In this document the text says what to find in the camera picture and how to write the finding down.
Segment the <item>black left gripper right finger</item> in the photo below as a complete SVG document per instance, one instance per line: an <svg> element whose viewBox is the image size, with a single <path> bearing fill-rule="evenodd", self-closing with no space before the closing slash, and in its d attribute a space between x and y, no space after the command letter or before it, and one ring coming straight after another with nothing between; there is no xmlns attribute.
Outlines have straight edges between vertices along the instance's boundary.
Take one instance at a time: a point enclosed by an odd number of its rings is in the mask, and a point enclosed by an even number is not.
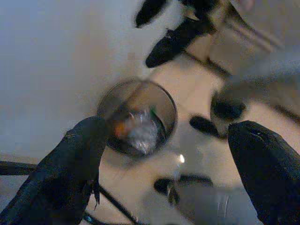
<svg viewBox="0 0 300 225"><path fill-rule="evenodd" d="M265 225L300 223L300 156L276 132L253 121L228 127L242 184Z"/></svg>

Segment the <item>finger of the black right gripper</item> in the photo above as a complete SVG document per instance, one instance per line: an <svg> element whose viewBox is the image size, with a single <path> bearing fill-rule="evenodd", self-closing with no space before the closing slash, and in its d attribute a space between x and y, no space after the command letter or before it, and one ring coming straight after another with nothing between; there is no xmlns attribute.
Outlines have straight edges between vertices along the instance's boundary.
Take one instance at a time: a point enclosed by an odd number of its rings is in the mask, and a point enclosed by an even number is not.
<svg viewBox="0 0 300 225"><path fill-rule="evenodd" d="M145 0L135 16L135 27L141 28L151 23L152 19L165 8L167 2L167 0Z"/></svg>
<svg viewBox="0 0 300 225"><path fill-rule="evenodd" d="M168 29L145 60L148 68L155 68L180 55L196 38L215 33L209 18L193 20L185 18L174 30Z"/></svg>

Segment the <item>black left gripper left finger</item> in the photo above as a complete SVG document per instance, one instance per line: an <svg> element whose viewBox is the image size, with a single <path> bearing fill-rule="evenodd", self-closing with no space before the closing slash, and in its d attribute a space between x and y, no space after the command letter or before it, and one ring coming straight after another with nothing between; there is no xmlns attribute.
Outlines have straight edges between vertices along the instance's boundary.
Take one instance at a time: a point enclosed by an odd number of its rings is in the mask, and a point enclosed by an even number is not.
<svg viewBox="0 0 300 225"><path fill-rule="evenodd" d="M109 129L89 117L67 131L37 165L0 214L3 225L78 225L93 195Z"/></svg>

